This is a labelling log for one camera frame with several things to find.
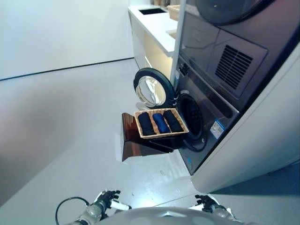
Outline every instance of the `wicker basket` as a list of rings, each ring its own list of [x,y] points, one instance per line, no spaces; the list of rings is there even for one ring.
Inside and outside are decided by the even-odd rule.
[[[167,111],[167,110],[171,110],[171,112],[174,114],[175,118],[180,123],[181,128],[183,129],[183,131],[181,131],[181,132],[172,132],[172,133],[163,133],[163,134],[159,133],[158,127],[157,127],[157,125],[156,125],[156,123],[155,123],[155,121],[153,119],[153,114],[155,114],[155,113],[164,114],[164,112]],[[149,114],[149,117],[150,117],[153,129],[154,129],[154,132],[156,133],[156,135],[148,135],[148,136],[144,136],[143,135],[142,127],[140,125],[138,116],[140,114],[144,113],[144,112],[147,112]],[[136,121],[136,124],[137,124],[137,129],[139,130],[139,133],[140,133],[140,137],[144,138],[144,139],[159,138],[159,137],[168,137],[168,136],[175,136],[175,135],[180,135],[180,134],[188,133],[187,126],[184,124],[184,122],[182,121],[182,118],[179,116],[179,113],[174,108],[152,109],[152,110],[137,111],[137,112],[135,112],[135,121]]]
[[[154,0],[154,5],[160,6],[161,5],[161,0]]]
[[[167,9],[169,10],[170,18],[178,21],[180,5],[167,6]]]

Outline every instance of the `rolled towel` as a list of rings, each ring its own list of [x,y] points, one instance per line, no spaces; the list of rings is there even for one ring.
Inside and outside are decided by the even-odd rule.
[[[174,114],[171,112],[171,110],[167,110],[164,112],[164,117],[167,120],[169,127],[172,132],[181,132],[183,129],[181,128],[180,123],[174,116]]]
[[[156,133],[153,130],[153,126],[147,112],[143,112],[138,117],[140,125],[142,127],[142,134],[144,136],[155,135]]]
[[[155,113],[155,114],[153,114],[152,117],[153,117],[155,123],[157,124],[158,130],[161,134],[170,133],[170,129],[167,126],[167,124],[165,123],[165,120],[164,120],[164,117],[162,114]]]

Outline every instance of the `front-load washing machine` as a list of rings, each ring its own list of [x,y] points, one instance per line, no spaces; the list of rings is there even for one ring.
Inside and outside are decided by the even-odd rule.
[[[194,174],[239,114],[192,69],[188,70],[188,75],[180,74],[174,89],[161,72],[143,68],[135,75],[134,88],[150,109],[175,107],[179,112],[189,132],[176,139],[190,174]]]
[[[299,42],[298,0],[187,0],[173,85],[137,72],[149,108],[176,107],[189,133],[179,148],[194,174]]]

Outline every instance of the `sink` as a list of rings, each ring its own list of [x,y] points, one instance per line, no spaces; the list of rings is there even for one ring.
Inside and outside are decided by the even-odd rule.
[[[177,30],[167,30],[166,33],[170,35],[172,38],[176,39]]]
[[[162,10],[161,8],[139,9],[139,11],[143,15],[156,14],[156,13],[166,13],[166,11]]]

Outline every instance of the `white cabinet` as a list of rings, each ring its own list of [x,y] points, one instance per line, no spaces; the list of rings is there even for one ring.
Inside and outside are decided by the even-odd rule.
[[[146,63],[150,64],[150,67],[159,70],[168,79],[170,79],[172,57],[167,57],[166,54],[159,48],[154,38],[146,32],[144,33],[144,48]]]
[[[132,16],[130,16],[130,22],[135,61],[139,68],[143,68],[145,67],[144,29]]]
[[[168,79],[171,76],[172,57],[168,57],[160,48],[157,40],[150,35],[138,20],[130,15],[134,58],[139,68],[155,68]]]

